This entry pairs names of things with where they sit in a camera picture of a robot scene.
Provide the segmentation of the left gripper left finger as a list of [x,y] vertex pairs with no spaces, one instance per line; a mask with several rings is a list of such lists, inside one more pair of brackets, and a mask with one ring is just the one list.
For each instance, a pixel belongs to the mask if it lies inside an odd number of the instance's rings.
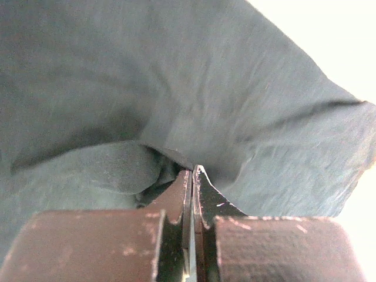
[[136,210],[46,211],[16,237],[2,281],[185,281],[192,174]]

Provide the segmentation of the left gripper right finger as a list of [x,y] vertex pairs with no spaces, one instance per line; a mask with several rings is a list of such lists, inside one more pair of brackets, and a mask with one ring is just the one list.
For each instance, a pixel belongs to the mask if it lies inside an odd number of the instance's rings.
[[192,175],[198,281],[367,281],[348,230],[330,217],[249,216]]

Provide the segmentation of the black t-shirt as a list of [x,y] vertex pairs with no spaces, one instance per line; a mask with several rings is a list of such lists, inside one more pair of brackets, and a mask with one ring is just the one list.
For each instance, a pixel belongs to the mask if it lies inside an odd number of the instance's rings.
[[245,214],[336,216],[374,162],[375,106],[246,1],[1,2],[1,256],[197,164]]

